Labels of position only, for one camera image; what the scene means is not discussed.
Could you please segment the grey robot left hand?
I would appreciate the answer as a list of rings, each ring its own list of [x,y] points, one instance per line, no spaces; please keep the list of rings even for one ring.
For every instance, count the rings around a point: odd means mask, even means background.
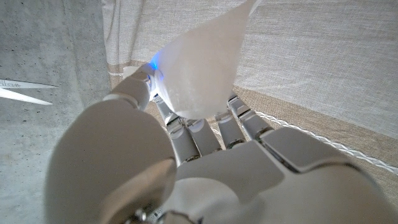
[[[84,110],[47,171],[46,223],[396,223],[380,187],[348,156],[298,129],[270,127],[236,95],[217,116],[166,127],[145,108],[144,64]]]

